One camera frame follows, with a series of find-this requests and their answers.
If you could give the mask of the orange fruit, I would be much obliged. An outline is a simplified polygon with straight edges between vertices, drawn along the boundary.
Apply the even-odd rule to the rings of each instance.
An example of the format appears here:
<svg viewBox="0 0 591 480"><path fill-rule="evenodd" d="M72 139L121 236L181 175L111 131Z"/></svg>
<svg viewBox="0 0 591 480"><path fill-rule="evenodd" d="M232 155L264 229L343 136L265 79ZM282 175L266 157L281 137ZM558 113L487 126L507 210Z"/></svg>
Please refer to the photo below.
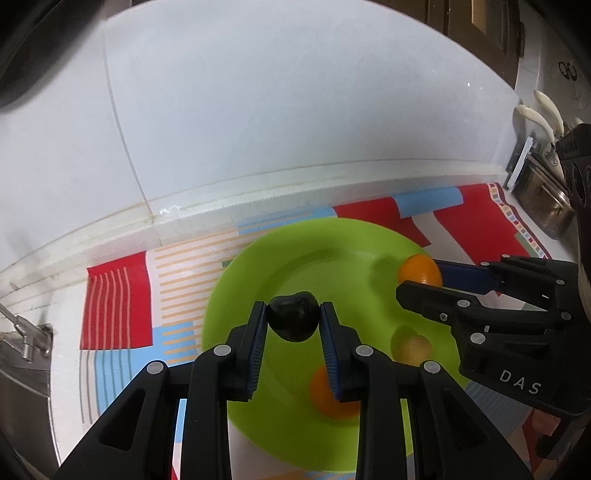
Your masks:
<svg viewBox="0 0 591 480"><path fill-rule="evenodd" d="M342 403L335 399L329 385L328 371L325 367L318 368L311 376L308 395L315 409L325 417L333 420L349 420L360 415L360 402Z"/></svg>
<svg viewBox="0 0 591 480"><path fill-rule="evenodd" d="M436 262L428 255L415 254L407 258L398 270L398 283L412 281L442 287L443 277Z"/></svg>

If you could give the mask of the tan round fruit front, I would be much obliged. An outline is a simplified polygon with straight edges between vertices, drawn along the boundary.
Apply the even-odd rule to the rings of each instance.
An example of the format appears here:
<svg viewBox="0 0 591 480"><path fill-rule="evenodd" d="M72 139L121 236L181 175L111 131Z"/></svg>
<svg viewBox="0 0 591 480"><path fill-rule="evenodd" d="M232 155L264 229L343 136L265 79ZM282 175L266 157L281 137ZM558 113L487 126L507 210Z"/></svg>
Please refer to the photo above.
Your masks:
<svg viewBox="0 0 591 480"><path fill-rule="evenodd" d="M418 367L433 356L431 342L422 335L398 339L392 344L394 361Z"/></svg>

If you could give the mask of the dark plum back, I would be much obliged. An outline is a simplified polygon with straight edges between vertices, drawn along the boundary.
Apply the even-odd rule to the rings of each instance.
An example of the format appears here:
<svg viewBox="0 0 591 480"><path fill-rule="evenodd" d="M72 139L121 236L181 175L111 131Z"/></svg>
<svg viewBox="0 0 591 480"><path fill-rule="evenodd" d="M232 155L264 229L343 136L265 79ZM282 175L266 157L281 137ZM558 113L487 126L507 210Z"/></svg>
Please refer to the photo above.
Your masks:
<svg viewBox="0 0 591 480"><path fill-rule="evenodd" d="M321 307L308 291L276 296L266 306L266 322L281 339L300 343L315 333L321 321Z"/></svg>

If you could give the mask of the steel pot lower shelf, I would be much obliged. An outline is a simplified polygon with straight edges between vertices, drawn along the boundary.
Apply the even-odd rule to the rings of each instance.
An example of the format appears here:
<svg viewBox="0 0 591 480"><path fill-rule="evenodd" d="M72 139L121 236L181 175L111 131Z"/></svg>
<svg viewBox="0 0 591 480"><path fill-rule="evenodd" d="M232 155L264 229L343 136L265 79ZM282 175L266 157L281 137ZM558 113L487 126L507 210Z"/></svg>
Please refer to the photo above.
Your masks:
<svg viewBox="0 0 591 480"><path fill-rule="evenodd" d="M562 237L574 219L575 211L565 191L532 155L526 157L513 195L536 225L552 239Z"/></svg>

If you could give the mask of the steel sink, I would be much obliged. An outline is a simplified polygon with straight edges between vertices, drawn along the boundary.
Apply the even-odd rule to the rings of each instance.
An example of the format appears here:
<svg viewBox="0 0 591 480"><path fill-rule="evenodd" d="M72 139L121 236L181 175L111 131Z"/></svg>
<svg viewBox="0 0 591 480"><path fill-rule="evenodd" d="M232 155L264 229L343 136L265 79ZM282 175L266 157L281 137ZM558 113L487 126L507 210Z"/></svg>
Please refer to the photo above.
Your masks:
<svg viewBox="0 0 591 480"><path fill-rule="evenodd" d="M59 468L50 409L51 358L22 357L23 338L1 334L1 431L32 475L50 479Z"/></svg>

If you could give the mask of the green plate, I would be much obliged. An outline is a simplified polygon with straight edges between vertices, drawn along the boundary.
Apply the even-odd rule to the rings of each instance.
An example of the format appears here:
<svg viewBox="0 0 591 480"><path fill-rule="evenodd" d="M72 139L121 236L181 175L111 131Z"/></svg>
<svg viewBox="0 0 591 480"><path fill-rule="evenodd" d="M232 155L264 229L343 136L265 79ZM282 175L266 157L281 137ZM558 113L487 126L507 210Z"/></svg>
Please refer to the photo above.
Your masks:
<svg viewBox="0 0 591 480"><path fill-rule="evenodd" d="M339 323L363 343L390 353L393 338L422 335L433 357L461 386L459 354L448 327L404 310L396 300L398 269L422 248L382 226L324 218L280 227L239 253L209 298L202 347L221 344L249 320L253 304L308 291L335 306ZM359 421L334 420L311 404L311 378L324 365L321 338L301 343L266 336L259 385L252 400L231 402L237 430L271 456L310 471L356 468Z"/></svg>

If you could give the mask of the colourful patchwork tablecloth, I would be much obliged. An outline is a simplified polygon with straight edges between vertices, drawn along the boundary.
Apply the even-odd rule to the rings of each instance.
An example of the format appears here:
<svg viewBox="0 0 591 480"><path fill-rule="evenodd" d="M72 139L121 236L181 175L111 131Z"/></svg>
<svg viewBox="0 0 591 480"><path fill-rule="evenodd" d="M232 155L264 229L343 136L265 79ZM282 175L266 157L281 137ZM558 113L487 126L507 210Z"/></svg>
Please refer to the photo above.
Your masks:
<svg viewBox="0 0 591 480"><path fill-rule="evenodd" d="M324 218L382 226L415 242L420 254L441 260L477 264L504 254L552 258L557 253L511 194L483 183L283 212L92 267L80 335L83 424L93 424L147 363L181 365L206 350L202 330L209 298L239 253L280 227ZM229 434L237 479L353 477L353 472L310 471L283 462L231 421Z"/></svg>

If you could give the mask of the cream handled pan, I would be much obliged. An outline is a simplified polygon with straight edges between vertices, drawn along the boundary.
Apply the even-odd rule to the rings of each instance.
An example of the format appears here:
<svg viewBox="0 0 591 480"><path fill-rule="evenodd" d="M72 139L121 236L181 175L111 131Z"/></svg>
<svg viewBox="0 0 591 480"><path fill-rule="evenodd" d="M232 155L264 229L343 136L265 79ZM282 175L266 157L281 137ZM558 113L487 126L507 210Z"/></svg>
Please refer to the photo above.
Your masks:
<svg viewBox="0 0 591 480"><path fill-rule="evenodd" d="M529 120L530 122L533 122L536 125L538 125L543 130L549 143L555 142L555 136L552 127L550 126L549 122L538 111L525 104L518 105L517 111L526 120Z"/></svg>

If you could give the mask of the cream handled pot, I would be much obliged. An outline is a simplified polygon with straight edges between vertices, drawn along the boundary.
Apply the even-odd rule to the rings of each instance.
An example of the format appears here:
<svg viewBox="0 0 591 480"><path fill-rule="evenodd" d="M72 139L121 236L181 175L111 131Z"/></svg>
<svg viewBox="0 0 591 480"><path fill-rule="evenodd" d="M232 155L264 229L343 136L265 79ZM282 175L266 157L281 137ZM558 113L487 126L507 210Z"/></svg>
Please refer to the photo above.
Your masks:
<svg viewBox="0 0 591 480"><path fill-rule="evenodd" d="M552 118L552 128L554 131L554 136L556 138L561 138L565 133L565 127L562 115L558 107L556 106L554 101L541 90L535 90L534 97Z"/></svg>

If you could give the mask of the black scissors on wall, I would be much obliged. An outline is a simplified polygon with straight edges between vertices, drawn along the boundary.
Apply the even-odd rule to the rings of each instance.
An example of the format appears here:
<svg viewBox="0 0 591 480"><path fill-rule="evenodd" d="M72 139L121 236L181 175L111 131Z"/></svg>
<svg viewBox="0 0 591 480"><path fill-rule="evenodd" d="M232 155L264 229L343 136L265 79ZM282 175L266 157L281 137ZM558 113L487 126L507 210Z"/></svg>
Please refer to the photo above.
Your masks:
<svg viewBox="0 0 591 480"><path fill-rule="evenodd" d="M558 68L560 74L568 81L576 82L578 80L578 71L574 64L570 62L559 61Z"/></svg>

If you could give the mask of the dark wooden window frame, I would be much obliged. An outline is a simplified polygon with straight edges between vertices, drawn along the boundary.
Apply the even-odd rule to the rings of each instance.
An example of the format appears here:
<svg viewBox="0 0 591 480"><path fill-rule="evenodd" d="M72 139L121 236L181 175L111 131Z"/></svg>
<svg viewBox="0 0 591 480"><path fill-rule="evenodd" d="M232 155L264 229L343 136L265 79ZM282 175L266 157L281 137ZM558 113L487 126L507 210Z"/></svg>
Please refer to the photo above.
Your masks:
<svg viewBox="0 0 591 480"><path fill-rule="evenodd" d="M391 0L383 6L438 30L515 86L524 51L516 0Z"/></svg>

